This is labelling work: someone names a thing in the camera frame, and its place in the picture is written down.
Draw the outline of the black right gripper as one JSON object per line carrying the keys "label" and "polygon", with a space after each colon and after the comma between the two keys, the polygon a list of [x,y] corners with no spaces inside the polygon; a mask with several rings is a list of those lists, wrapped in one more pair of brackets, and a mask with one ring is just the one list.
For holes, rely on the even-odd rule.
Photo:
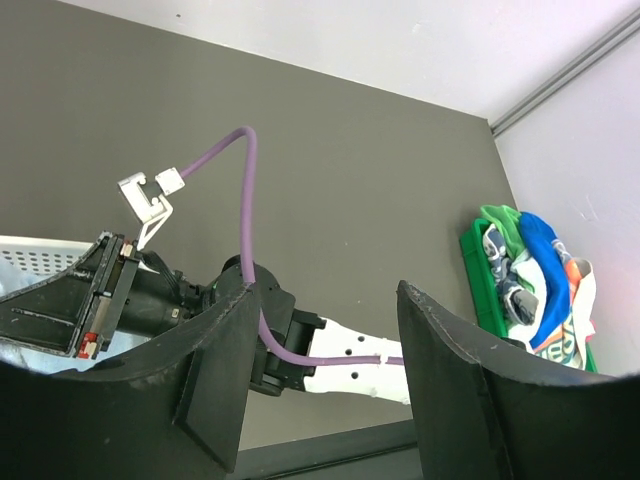
{"label": "black right gripper", "polygon": [[55,355],[94,359],[117,331],[154,338],[213,307],[247,283],[241,257],[200,285],[154,251],[101,234],[62,272],[1,296],[1,339]]}

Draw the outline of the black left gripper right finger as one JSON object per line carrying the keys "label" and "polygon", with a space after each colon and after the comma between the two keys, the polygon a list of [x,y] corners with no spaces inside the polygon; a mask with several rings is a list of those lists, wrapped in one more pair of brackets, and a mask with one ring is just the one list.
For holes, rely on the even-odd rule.
{"label": "black left gripper right finger", "polygon": [[541,359],[414,284],[397,318],[427,479],[635,479],[639,378]]}

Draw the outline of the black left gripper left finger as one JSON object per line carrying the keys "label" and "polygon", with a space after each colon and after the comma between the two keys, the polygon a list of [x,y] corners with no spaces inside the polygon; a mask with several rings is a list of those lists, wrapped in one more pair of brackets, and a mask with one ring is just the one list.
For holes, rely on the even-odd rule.
{"label": "black left gripper left finger", "polygon": [[236,466],[260,299],[202,314],[78,372],[1,367],[5,479],[222,479]]}

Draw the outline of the light blue towel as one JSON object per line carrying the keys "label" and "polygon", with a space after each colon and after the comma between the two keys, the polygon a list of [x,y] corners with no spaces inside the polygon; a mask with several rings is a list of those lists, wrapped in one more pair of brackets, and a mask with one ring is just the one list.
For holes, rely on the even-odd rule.
{"label": "light blue towel", "polygon": [[[42,280],[41,276],[24,272],[10,263],[1,262],[1,296],[4,297],[20,288],[31,286]],[[42,374],[55,374],[65,370],[86,371],[102,360],[124,353],[148,340],[147,337],[116,332],[107,352],[102,352],[96,360],[81,360],[60,357],[1,342],[1,359],[7,363]]]}

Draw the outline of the white grey cloth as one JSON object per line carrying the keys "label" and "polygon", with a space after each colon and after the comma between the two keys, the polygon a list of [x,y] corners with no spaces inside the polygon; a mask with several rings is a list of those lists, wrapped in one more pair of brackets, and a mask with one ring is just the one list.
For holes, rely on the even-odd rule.
{"label": "white grey cloth", "polygon": [[586,370],[588,361],[586,337],[590,333],[589,319],[592,318],[597,286],[592,264],[580,257],[575,257],[574,261],[581,275],[572,303],[572,318],[577,346],[576,362],[579,362],[580,369]]}

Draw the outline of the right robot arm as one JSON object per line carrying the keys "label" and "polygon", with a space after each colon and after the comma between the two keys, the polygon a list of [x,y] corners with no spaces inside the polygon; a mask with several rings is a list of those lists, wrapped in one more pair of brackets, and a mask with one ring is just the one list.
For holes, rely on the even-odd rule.
{"label": "right robot arm", "polygon": [[235,288],[260,299],[252,390],[344,392],[409,403],[401,346],[298,310],[293,295],[253,259],[252,242],[210,283],[189,281],[120,235],[91,243],[1,240],[1,357],[42,374],[85,371],[203,318]]}

